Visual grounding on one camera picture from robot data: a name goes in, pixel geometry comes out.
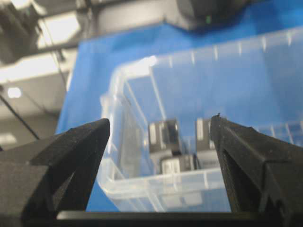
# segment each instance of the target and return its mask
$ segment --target clear plastic bin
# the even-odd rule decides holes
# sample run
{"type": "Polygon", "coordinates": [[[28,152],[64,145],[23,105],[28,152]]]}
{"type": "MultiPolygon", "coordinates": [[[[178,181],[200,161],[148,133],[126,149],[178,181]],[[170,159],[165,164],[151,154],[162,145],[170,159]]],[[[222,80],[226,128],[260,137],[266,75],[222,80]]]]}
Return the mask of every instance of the clear plastic bin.
{"type": "Polygon", "coordinates": [[[176,118],[191,153],[197,118],[218,113],[302,145],[302,56],[296,28],[119,67],[101,97],[111,136],[99,186],[121,211],[230,211],[219,168],[155,174],[148,123],[176,118]]]}

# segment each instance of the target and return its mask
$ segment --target gray object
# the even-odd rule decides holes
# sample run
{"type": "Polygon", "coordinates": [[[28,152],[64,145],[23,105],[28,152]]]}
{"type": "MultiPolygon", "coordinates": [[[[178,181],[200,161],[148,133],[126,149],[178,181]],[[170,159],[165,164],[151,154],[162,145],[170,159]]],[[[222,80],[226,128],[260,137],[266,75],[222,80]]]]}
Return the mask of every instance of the gray object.
{"type": "Polygon", "coordinates": [[[179,155],[161,161],[162,174],[178,174],[196,169],[199,169],[199,162],[195,155],[179,155]]]}
{"type": "Polygon", "coordinates": [[[178,123],[177,120],[153,122],[148,128],[150,158],[159,173],[162,159],[181,154],[178,123]]]}

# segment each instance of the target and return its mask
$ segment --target table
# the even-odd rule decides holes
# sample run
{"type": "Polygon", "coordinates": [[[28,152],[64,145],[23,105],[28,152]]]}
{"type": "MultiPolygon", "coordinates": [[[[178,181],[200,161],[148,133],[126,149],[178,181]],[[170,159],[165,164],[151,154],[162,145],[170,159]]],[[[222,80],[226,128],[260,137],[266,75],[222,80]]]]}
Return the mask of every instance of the table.
{"type": "MultiPolygon", "coordinates": [[[[160,24],[84,41],[79,46],[56,133],[100,119],[100,97],[107,92],[113,70],[123,63],[301,25],[302,0],[266,0],[213,29],[186,32],[160,24]]],[[[118,210],[95,182],[87,211],[118,210]]]]}

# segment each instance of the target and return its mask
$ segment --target blue cloth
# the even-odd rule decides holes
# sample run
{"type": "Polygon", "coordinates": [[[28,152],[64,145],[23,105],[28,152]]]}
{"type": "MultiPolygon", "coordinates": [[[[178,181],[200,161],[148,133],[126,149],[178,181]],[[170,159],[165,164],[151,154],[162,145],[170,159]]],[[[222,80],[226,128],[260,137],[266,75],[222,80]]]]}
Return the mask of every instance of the blue cloth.
{"type": "MultiPolygon", "coordinates": [[[[100,96],[107,92],[113,70],[123,63],[302,24],[302,0],[267,0],[247,7],[232,22],[207,31],[186,32],[161,24],[82,42],[56,133],[100,118],[100,96]]],[[[117,208],[95,182],[87,210],[117,208]]]]}

